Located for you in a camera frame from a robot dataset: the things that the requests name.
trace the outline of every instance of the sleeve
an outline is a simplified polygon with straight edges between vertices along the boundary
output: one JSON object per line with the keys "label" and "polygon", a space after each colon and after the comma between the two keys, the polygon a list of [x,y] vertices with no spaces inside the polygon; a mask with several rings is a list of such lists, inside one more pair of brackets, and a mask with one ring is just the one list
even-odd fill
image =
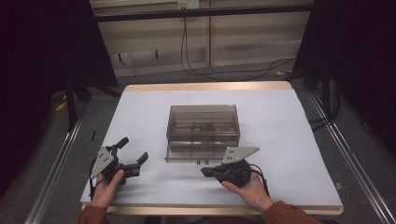
{"label": "sleeve", "polygon": [[102,207],[86,206],[72,224],[105,224],[106,209]]}
{"label": "sleeve", "polygon": [[297,206],[283,202],[274,203],[264,212],[262,218],[266,224],[320,224]]}

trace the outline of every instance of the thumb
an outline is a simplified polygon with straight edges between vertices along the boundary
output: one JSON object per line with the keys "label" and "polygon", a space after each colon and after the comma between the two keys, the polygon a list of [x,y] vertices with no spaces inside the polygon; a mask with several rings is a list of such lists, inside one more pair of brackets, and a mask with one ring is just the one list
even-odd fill
{"label": "thumb", "polygon": [[236,185],[234,185],[233,183],[231,183],[231,182],[223,181],[223,182],[221,182],[221,185],[224,188],[226,188],[227,190],[229,190],[230,192],[234,192],[234,193],[238,193],[239,192],[239,188]]}
{"label": "thumb", "polygon": [[124,175],[124,171],[123,170],[118,170],[116,172],[116,174],[113,176],[113,179],[111,180],[110,184],[108,184],[108,188],[115,189],[116,186],[122,180],[123,175]]}

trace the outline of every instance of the human hand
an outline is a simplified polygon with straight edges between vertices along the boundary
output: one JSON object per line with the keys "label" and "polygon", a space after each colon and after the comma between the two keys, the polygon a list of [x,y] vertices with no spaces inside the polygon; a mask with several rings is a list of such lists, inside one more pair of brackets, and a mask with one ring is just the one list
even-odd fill
{"label": "human hand", "polygon": [[261,212],[267,210],[274,203],[268,197],[262,181],[256,173],[251,173],[250,181],[242,188],[238,188],[228,181],[221,182],[221,185],[227,190],[237,193],[247,204]]}
{"label": "human hand", "polygon": [[123,170],[118,170],[110,183],[106,179],[103,180],[102,174],[96,178],[95,193],[93,194],[91,206],[108,208],[113,201],[116,186],[124,175]]}

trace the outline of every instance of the plastic storage container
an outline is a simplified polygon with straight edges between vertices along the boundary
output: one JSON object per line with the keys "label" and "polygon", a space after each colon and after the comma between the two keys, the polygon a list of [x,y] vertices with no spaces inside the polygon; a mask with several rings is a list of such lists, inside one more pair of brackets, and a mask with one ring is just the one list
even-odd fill
{"label": "plastic storage container", "polygon": [[172,105],[165,160],[221,162],[227,147],[239,143],[236,105]]}

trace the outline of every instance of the cable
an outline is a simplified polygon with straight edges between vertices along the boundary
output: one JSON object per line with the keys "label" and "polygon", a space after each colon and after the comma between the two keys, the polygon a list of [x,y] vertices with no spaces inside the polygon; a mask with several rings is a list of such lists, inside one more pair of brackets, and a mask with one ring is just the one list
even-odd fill
{"label": "cable", "polygon": [[338,113],[340,112],[340,107],[341,107],[341,101],[340,101],[340,91],[339,88],[337,87],[335,90],[335,94],[334,94],[334,99],[332,102],[332,113],[330,114],[330,116],[328,118],[325,119],[316,119],[316,120],[309,120],[310,122],[318,122],[318,121],[322,121],[323,123],[319,124],[317,127],[312,129],[312,132],[315,132],[317,130],[319,130],[320,128],[328,125],[330,122],[332,122],[333,120],[335,120],[335,118],[337,117]]}
{"label": "cable", "polygon": [[104,180],[104,178],[101,179],[99,182],[97,182],[97,183],[96,183],[96,186],[98,186],[100,183],[102,183],[103,180]]}
{"label": "cable", "polygon": [[95,162],[96,162],[96,157],[92,159],[91,166],[90,166],[90,173],[88,174],[89,179],[90,179],[90,191],[91,191],[90,197],[91,197],[91,201],[92,201],[93,194],[95,193],[95,188],[96,188],[96,186],[95,186],[95,187],[93,186],[92,179],[91,179],[92,168],[93,168],[93,165],[95,164]]}
{"label": "cable", "polygon": [[267,186],[267,180],[264,178],[264,174],[262,173],[262,169],[258,165],[255,164],[250,164],[250,166],[254,166],[258,168],[260,171],[254,170],[254,169],[247,169],[246,171],[250,171],[251,173],[256,173],[260,176],[262,179],[262,185],[264,186],[265,192],[268,194],[268,197],[270,197],[270,192],[268,191],[268,186]]}
{"label": "cable", "polygon": [[[184,41],[186,41],[186,48],[185,48],[185,52],[186,52],[186,60],[187,60],[187,64],[190,68],[190,71],[184,66],[183,64],[183,49],[184,49]],[[215,79],[218,81],[227,81],[227,82],[235,82],[235,81],[250,81],[250,80],[254,80],[257,79],[259,77],[263,77],[265,75],[267,75],[272,69],[274,68],[278,68],[279,66],[285,64],[285,63],[289,63],[291,61],[293,61],[295,58],[292,59],[279,59],[276,60],[274,62],[271,63],[269,68],[266,69],[259,69],[259,70],[246,70],[246,71],[242,71],[242,70],[234,70],[234,71],[219,71],[219,72],[209,72],[209,73],[200,73],[195,71],[194,69],[192,69],[191,65],[190,65],[190,60],[189,60],[189,53],[188,53],[188,36],[187,36],[187,23],[186,23],[186,18],[184,18],[184,31],[183,31],[183,37],[182,37],[182,41],[181,41],[181,49],[180,49],[180,64],[183,67],[184,71],[186,71],[188,74],[192,75],[192,76],[198,76],[198,77],[208,77],[211,79]],[[275,63],[280,62],[280,61],[285,61],[277,66],[274,66]],[[252,78],[246,78],[246,79],[239,79],[239,80],[230,80],[230,79],[224,79],[224,78],[217,78],[217,77],[211,77],[211,75],[215,75],[215,74],[223,74],[223,73],[258,73],[258,72],[265,72],[264,74],[261,74],[257,77],[252,77]]]}

